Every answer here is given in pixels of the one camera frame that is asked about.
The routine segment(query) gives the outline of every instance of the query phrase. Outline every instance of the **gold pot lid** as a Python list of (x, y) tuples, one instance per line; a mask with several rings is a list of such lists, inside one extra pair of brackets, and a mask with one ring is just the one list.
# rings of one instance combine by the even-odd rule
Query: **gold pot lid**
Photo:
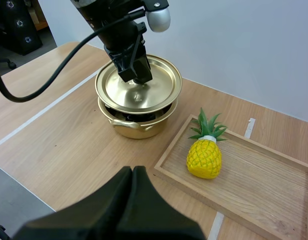
[(110, 108), (128, 114), (147, 114), (163, 109), (180, 94), (182, 77), (169, 61), (147, 55), (153, 79), (145, 84), (124, 82), (114, 63), (107, 63), (97, 74), (95, 88)]

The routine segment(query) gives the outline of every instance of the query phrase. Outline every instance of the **black speaker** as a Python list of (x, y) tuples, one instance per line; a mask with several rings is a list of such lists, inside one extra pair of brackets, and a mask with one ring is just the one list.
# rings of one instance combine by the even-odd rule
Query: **black speaker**
[(24, 0), (0, 0), (0, 45), (21, 55), (42, 46)]

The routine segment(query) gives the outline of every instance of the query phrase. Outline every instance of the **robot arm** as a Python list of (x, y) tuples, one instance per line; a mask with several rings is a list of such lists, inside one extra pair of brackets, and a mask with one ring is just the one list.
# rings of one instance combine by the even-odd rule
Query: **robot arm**
[[(71, 1), (94, 31), (142, 7), (146, 11), (148, 25), (154, 32), (167, 30), (171, 22), (167, 0)], [(144, 22), (128, 21), (98, 35), (124, 82), (134, 80), (137, 84), (144, 84), (152, 80), (143, 38), (146, 31)]]

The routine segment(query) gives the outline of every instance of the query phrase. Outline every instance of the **green leaves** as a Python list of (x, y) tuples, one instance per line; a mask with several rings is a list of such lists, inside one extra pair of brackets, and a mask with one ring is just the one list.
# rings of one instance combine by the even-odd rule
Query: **green leaves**
[(195, 136), (190, 136), (189, 139), (199, 139), (201, 138), (201, 135), (195, 135)]
[(193, 130), (194, 132), (197, 132), (198, 134), (201, 134), (201, 131), (195, 127), (191, 127), (191, 130)]
[(220, 138), (227, 129), (225, 125), (220, 124), (220, 122), (215, 122), (218, 118), (219, 114), (216, 114), (213, 116), (210, 120), (206, 117), (204, 111), (202, 108), (200, 108), (200, 113), (198, 115), (198, 120), (194, 119), (191, 121), (191, 123), (198, 124), (199, 129), (195, 127), (191, 127), (190, 129), (194, 132), (198, 133), (199, 135), (191, 136), (190, 139), (199, 139), (203, 136), (213, 136), (216, 138), (217, 141), (224, 141), (226, 139)]
[(215, 125), (214, 124), (215, 120), (218, 118), (219, 115), (220, 115), (220, 113), (216, 114), (215, 116), (212, 116), (212, 118), (209, 120), (209, 122), (208, 122), (208, 130), (209, 130), (210, 133), (213, 132), (214, 125)]
[(220, 138), (220, 137), (217, 137), (217, 138), (216, 138), (216, 141), (217, 141), (217, 142), (225, 141), (225, 140), (227, 140), (227, 139), (225, 139), (225, 138)]
[(194, 120), (192, 120), (192, 121), (190, 121), (191, 123), (193, 123), (193, 124), (200, 124), (199, 123), (199, 120), (197, 120), (197, 119), (194, 119)]
[(214, 132), (220, 130), (220, 128), (227, 128), (227, 126), (225, 126), (225, 125), (218, 125), (218, 126), (214, 129)]
[(221, 136), (225, 131), (226, 131), (226, 127), (224, 127), (221, 130), (215, 131), (211, 134), (211, 136), (213, 136), (214, 138), (218, 138), (219, 136)]
[(200, 125), (201, 134), (203, 136), (209, 135), (209, 126), (208, 126), (208, 119), (205, 116), (205, 113), (202, 108), (200, 108), (200, 114), (198, 115), (198, 123)]

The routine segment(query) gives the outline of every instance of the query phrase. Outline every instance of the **yellow pineapple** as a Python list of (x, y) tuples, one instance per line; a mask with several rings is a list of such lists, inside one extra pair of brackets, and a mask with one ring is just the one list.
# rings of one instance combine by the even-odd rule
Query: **yellow pineapple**
[(219, 115), (220, 113), (208, 120), (201, 108), (198, 120), (194, 121), (199, 124), (199, 129), (191, 128), (198, 135), (190, 137), (190, 139), (197, 139), (197, 141), (189, 149), (186, 165), (189, 172), (196, 177), (214, 179), (220, 173), (222, 154), (216, 142), (226, 140), (220, 136), (227, 127), (221, 125), (220, 122), (215, 122)]

